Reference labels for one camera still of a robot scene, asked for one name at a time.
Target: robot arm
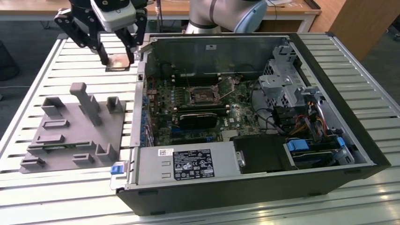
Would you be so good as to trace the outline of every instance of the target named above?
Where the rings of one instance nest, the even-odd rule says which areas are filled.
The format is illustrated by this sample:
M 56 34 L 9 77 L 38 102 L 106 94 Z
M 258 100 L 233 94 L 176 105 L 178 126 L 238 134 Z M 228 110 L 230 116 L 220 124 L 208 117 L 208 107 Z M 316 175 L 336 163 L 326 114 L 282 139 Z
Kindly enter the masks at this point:
M 220 27 L 234 33 L 250 33 L 265 11 L 265 0 L 190 0 L 185 33 L 220 33 Z
M 144 39 L 148 0 L 69 0 L 69 2 L 70 8 L 58 10 L 54 22 L 73 42 L 81 48 L 88 46 L 100 56 L 101 64 L 108 65 L 109 59 L 100 42 L 98 32 L 114 32 L 125 46 L 132 64 L 136 46 L 142 44 Z M 74 18 L 88 26 L 89 35 L 76 24 Z M 128 31 L 128 26 L 132 24 L 133 35 Z

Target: power supply label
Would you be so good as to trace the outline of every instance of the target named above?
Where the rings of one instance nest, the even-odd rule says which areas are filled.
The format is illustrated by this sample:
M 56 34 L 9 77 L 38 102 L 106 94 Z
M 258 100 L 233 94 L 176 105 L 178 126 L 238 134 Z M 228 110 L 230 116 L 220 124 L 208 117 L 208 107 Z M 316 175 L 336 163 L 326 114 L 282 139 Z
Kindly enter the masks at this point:
M 190 180 L 214 177 L 210 150 L 173 152 L 173 178 Z

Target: slotted metal surface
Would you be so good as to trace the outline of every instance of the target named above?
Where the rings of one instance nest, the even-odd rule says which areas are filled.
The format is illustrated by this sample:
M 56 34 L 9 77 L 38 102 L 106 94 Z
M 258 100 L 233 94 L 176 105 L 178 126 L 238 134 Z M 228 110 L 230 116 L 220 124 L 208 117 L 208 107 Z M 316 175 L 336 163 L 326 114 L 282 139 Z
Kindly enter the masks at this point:
M 20 174 L 20 160 L 41 120 L 38 106 L 46 96 L 58 96 L 62 102 L 77 102 L 68 93 L 72 82 L 85 82 L 88 93 L 94 94 L 98 101 L 109 95 L 128 101 L 120 160 L 129 156 L 136 65 L 129 72 L 105 73 L 97 56 L 88 49 L 80 49 L 70 40 L 57 40 L 0 142 L 0 224 L 320 225 L 400 222 L 398 106 L 334 38 L 309 33 L 300 37 L 385 153 L 392 163 L 389 169 L 365 180 L 348 183 L 324 196 L 154 217 L 136 216 L 114 196 L 109 189 L 109 168 Z M 101 39 L 108 53 L 124 53 L 116 37 L 102 35 Z M 306 69 L 304 74 L 313 82 Z

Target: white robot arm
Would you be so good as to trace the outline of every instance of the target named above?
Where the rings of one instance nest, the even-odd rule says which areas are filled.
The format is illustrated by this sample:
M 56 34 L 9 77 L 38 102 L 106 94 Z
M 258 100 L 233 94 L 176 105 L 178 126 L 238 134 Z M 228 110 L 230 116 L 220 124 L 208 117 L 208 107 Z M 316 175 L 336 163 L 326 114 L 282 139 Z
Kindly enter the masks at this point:
M 186 34 L 252 33 L 266 11 L 265 0 L 190 0 Z

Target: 3d printed holder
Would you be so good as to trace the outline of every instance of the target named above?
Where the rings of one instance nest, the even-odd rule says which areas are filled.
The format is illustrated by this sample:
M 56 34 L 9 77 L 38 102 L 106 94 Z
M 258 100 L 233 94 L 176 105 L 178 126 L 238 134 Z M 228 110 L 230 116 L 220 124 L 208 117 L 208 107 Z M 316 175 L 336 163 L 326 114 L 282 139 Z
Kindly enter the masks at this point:
M 20 165 L 21 173 L 112 166 L 118 160 L 125 102 L 108 97 L 97 102 L 73 83 L 69 93 L 80 103 L 46 97 L 40 127 Z

